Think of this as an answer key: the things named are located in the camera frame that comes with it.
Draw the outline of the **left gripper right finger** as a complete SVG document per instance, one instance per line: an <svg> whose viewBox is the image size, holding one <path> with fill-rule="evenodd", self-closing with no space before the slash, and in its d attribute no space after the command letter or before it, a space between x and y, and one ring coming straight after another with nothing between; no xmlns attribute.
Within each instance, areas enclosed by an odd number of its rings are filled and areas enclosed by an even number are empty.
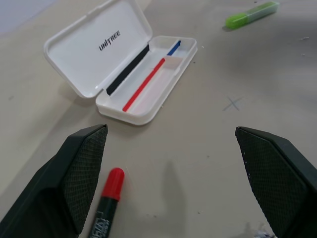
<svg viewBox="0 0 317 238"><path fill-rule="evenodd" d="M278 238L317 238L317 168L287 139L237 127L251 190Z"/></svg>

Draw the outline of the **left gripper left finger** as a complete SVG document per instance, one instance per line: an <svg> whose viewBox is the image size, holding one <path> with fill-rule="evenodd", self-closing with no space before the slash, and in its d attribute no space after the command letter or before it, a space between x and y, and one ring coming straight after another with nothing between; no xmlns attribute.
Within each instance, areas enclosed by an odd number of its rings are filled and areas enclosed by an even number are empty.
<svg viewBox="0 0 317 238"><path fill-rule="evenodd" d="M107 125L99 124L68 136L2 219L0 238L78 238L98 184L107 133Z"/></svg>

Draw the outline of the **red capped black marker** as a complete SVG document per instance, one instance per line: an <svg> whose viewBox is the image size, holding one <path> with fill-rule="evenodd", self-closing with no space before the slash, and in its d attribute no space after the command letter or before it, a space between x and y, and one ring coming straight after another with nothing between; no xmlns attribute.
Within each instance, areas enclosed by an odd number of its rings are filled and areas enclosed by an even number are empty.
<svg viewBox="0 0 317 238"><path fill-rule="evenodd" d="M109 237L117 204L120 200L124 176L124 171L121 168L113 168L109 172L88 238Z"/></svg>

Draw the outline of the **white rectangular case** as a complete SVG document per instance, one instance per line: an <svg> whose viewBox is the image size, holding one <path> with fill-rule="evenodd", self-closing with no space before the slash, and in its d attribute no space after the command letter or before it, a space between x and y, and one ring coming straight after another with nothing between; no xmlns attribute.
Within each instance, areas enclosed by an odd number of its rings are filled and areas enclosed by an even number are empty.
<svg viewBox="0 0 317 238"><path fill-rule="evenodd" d="M159 61L172 55L180 67L158 70L127 112L122 108ZM106 89L149 44L150 50L109 96ZM100 114L133 125L149 123L162 107L197 52L193 38L153 36L135 0L108 0L48 39L44 54L52 67L82 98L94 98Z"/></svg>

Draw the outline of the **green translucent pen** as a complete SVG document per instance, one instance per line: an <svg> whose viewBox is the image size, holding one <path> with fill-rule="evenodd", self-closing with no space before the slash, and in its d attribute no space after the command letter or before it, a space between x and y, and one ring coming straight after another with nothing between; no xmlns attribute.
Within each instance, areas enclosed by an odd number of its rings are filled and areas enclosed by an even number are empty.
<svg viewBox="0 0 317 238"><path fill-rule="evenodd" d="M276 13L279 6L280 3L269 1L245 12L231 15L230 17L226 18L225 27L232 30L238 29L270 14Z"/></svg>

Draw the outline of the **red strip inside case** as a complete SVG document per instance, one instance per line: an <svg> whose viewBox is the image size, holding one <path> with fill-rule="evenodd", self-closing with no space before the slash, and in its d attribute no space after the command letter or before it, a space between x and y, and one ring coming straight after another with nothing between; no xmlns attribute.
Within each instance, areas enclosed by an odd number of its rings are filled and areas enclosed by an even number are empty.
<svg viewBox="0 0 317 238"><path fill-rule="evenodd" d="M124 112L127 112L128 109L132 106L132 104L135 102L135 100L138 98L138 96L141 94L141 92L144 90L144 88L148 85L148 83L151 81L151 79L155 76L155 74L158 72L158 70L163 66L165 63L165 58L162 58L159 63L154 67L154 69L150 72L150 74L144 79L142 84L138 87L138 89L134 92L134 94L131 96L131 98L128 100L128 102L124 105L122 110Z"/></svg>

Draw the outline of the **black strip inside case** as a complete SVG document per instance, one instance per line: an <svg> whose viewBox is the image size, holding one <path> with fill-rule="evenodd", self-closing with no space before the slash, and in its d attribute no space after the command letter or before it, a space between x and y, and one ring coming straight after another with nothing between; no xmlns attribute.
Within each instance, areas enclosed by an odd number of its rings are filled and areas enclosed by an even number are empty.
<svg viewBox="0 0 317 238"><path fill-rule="evenodd" d="M141 62L150 50L149 44L128 64L128 66L118 75L118 77L106 89L106 93L110 96L118 86L125 80L125 78L132 72L132 70Z"/></svg>

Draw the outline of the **blue strip inside case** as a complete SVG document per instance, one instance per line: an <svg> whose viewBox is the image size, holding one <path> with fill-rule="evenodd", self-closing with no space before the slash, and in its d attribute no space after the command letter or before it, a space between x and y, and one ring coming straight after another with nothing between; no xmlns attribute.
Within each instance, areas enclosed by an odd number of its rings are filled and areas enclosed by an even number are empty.
<svg viewBox="0 0 317 238"><path fill-rule="evenodd" d="M179 40L167 53L167 56L172 56L175 53L175 51L180 47L180 45L181 45L181 41Z"/></svg>

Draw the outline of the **white square eraser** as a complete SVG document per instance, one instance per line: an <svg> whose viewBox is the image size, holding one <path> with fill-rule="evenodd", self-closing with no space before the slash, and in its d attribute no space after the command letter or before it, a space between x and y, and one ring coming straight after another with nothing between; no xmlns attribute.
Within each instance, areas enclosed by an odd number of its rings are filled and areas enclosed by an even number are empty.
<svg viewBox="0 0 317 238"><path fill-rule="evenodd" d="M180 67L182 62L183 62L183 58L174 57L174 56L165 56L162 68L175 71Z"/></svg>

